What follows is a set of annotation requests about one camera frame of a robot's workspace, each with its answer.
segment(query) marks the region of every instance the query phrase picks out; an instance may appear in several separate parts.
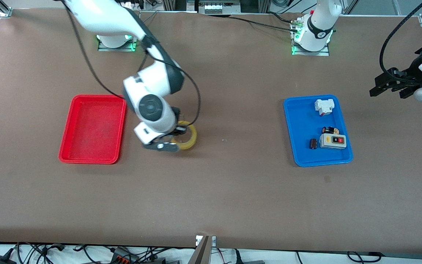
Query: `white plastic connector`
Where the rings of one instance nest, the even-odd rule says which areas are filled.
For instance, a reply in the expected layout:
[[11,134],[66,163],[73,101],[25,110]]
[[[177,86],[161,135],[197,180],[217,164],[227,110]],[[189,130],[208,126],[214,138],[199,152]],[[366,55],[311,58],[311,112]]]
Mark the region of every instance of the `white plastic connector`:
[[335,108],[335,102],[333,101],[333,99],[318,99],[315,101],[315,111],[318,111],[321,117],[330,114],[333,108]]

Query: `yellow ring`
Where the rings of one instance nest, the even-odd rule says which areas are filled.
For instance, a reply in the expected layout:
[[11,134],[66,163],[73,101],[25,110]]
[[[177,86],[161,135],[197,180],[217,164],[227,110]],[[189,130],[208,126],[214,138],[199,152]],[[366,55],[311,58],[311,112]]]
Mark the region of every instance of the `yellow ring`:
[[[178,122],[179,125],[188,125],[189,123],[190,122],[184,121],[184,120],[180,120]],[[190,140],[184,143],[177,142],[177,140],[175,140],[174,137],[171,140],[171,142],[177,144],[181,150],[185,150],[185,149],[189,149],[193,147],[193,145],[196,143],[196,138],[198,137],[198,133],[196,133],[196,128],[194,125],[188,125],[187,128],[189,128],[191,131]]]

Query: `table surface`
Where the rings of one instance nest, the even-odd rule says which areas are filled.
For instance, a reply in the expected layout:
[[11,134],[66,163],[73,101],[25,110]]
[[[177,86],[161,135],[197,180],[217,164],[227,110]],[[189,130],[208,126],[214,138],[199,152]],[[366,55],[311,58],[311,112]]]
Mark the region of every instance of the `table surface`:
[[[197,144],[178,154],[142,149],[128,112],[116,164],[74,165],[57,157],[71,99],[104,91],[65,10],[14,10],[0,22],[0,241],[193,247],[195,235],[212,234],[222,248],[422,253],[422,102],[369,97],[399,21],[340,17],[330,57],[311,57],[291,55],[287,32],[159,13],[151,31],[201,89]],[[141,50],[97,52],[80,31],[100,79],[121,92]],[[386,66],[408,67],[420,47],[411,19]],[[354,160],[300,168],[283,100],[320,94],[340,100]],[[167,100],[193,118],[191,82]]]

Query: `white electrical component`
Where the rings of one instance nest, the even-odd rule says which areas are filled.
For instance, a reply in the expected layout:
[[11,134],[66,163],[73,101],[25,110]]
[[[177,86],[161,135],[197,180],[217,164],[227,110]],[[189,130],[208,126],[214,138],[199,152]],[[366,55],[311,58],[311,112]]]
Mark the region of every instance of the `white electrical component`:
[[320,136],[320,147],[323,149],[345,149],[346,136],[337,134],[322,134]]
[[315,101],[315,111],[318,111],[321,117],[330,114],[333,108],[335,108],[335,102],[333,101],[333,99],[318,99]]

